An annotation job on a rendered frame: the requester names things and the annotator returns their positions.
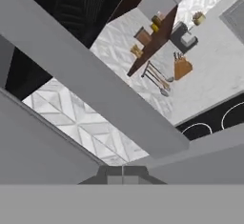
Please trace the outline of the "metal hanging ladle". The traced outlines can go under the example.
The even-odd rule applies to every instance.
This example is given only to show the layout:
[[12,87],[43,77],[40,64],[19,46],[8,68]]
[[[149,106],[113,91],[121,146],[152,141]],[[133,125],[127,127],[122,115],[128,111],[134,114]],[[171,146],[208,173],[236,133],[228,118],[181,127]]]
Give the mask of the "metal hanging ladle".
[[147,77],[150,81],[152,81],[155,86],[159,89],[160,93],[166,97],[169,97],[169,92],[164,89],[163,85],[156,79],[155,75],[152,74],[150,71],[145,73],[145,76]]

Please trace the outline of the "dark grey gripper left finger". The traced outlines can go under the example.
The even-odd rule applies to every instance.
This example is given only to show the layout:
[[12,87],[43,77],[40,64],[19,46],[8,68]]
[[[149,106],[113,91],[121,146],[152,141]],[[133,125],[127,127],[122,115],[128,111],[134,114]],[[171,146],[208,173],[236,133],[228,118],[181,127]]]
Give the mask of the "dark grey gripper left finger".
[[122,167],[121,166],[100,166],[97,174],[80,182],[82,184],[107,184],[109,176],[121,176]]

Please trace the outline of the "tan woven holder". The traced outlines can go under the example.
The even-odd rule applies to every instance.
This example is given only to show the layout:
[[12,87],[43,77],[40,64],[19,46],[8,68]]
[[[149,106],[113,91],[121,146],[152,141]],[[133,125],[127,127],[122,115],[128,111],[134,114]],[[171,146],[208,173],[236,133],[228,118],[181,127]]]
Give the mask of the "tan woven holder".
[[137,45],[133,45],[131,48],[131,53],[133,53],[137,58],[140,58],[143,54],[143,51],[140,50]]

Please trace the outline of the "grey range hood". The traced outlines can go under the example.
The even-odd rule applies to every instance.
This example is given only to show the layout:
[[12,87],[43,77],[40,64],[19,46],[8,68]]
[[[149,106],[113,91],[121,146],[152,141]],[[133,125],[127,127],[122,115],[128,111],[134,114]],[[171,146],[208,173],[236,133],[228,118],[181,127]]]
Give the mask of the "grey range hood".
[[154,158],[190,141],[34,0],[0,0],[0,35]]

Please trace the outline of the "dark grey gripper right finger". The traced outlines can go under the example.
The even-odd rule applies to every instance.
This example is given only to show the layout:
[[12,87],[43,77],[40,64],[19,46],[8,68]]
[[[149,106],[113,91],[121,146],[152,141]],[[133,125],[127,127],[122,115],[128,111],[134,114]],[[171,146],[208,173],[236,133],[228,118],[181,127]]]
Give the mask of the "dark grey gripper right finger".
[[151,176],[145,166],[124,166],[122,170],[122,182],[124,184],[153,184],[165,185],[165,182]]

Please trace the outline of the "grey cabinet panel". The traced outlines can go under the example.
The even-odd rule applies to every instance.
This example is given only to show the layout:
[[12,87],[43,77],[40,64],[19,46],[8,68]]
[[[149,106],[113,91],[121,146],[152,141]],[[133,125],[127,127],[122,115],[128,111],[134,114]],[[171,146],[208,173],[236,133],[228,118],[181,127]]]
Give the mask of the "grey cabinet panel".
[[0,184],[78,184],[103,162],[0,88]]

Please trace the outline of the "black coffee machine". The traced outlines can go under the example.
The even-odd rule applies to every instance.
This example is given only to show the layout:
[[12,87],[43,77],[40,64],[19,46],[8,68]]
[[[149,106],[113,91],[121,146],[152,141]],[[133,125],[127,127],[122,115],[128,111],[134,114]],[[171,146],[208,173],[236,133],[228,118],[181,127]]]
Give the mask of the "black coffee machine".
[[181,21],[173,27],[170,40],[183,54],[198,44],[198,38],[192,35],[188,26]]

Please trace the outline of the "metal hanging spoon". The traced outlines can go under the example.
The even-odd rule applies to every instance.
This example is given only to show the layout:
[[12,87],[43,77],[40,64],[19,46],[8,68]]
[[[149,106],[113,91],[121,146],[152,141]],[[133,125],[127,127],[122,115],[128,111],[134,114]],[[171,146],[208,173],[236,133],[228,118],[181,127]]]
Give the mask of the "metal hanging spoon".
[[166,76],[163,72],[161,72],[151,61],[149,61],[149,66],[152,68],[153,71],[156,71],[158,74],[160,74],[167,82],[172,83],[174,81],[174,78]]

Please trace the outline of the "dark brown wooden wall shelf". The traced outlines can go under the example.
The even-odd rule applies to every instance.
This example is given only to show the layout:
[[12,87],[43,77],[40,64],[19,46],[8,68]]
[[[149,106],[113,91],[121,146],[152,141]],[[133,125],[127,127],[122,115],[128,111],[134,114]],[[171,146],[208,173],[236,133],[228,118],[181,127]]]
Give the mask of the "dark brown wooden wall shelf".
[[160,50],[170,39],[173,23],[178,6],[175,6],[163,19],[158,32],[152,34],[152,41],[143,48],[142,55],[137,58],[129,69],[127,75],[134,75],[158,50]]

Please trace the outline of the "wooden knife block with knives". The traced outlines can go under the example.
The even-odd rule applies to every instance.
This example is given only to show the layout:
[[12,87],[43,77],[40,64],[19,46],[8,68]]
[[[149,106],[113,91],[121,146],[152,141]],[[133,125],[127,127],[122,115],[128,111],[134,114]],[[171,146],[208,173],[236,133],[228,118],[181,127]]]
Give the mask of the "wooden knife block with knives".
[[180,80],[193,70],[193,65],[179,52],[173,53],[174,58],[174,79]]

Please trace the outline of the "brown box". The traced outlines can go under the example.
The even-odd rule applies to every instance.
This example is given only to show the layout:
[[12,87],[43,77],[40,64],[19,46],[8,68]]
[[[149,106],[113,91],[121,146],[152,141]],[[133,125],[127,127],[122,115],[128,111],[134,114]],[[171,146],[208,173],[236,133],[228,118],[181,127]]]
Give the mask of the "brown box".
[[140,30],[134,35],[134,38],[137,39],[143,46],[147,46],[152,41],[152,37],[143,27],[141,27]]

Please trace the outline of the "black hob with white rings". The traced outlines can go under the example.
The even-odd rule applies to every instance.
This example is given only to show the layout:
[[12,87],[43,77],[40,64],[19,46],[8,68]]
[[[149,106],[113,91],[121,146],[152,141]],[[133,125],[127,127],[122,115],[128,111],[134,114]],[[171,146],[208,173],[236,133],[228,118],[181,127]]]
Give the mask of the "black hob with white rings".
[[244,123],[244,92],[176,126],[190,141]]

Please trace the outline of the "wooden hanging spatula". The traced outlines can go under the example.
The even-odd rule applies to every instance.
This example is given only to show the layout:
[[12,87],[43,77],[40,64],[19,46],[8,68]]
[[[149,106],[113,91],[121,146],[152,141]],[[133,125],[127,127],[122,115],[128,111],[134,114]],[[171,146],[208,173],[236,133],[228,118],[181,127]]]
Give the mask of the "wooden hanging spatula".
[[161,79],[159,75],[152,68],[150,68],[150,70],[155,75],[156,79],[163,85],[164,89],[170,92],[171,91],[170,85],[166,83],[163,79]]

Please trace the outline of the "dark utensil rail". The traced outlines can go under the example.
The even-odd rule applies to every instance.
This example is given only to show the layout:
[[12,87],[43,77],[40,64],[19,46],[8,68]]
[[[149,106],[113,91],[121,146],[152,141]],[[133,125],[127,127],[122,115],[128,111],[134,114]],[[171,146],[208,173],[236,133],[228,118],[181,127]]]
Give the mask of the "dark utensil rail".
[[145,76],[145,73],[147,72],[147,69],[148,69],[148,67],[149,67],[150,64],[151,64],[151,61],[149,60],[148,63],[147,63],[147,65],[146,65],[146,67],[145,67],[145,69],[144,69],[144,71],[143,71],[143,73],[141,74],[141,77],[142,78]]

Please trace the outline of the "dark olive jar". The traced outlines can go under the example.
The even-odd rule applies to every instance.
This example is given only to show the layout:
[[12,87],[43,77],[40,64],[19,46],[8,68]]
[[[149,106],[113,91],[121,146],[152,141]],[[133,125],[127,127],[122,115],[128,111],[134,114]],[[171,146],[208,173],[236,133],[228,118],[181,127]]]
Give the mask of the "dark olive jar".
[[161,27],[162,20],[159,18],[158,15],[154,15],[154,16],[152,17],[152,22],[153,22],[157,27]]

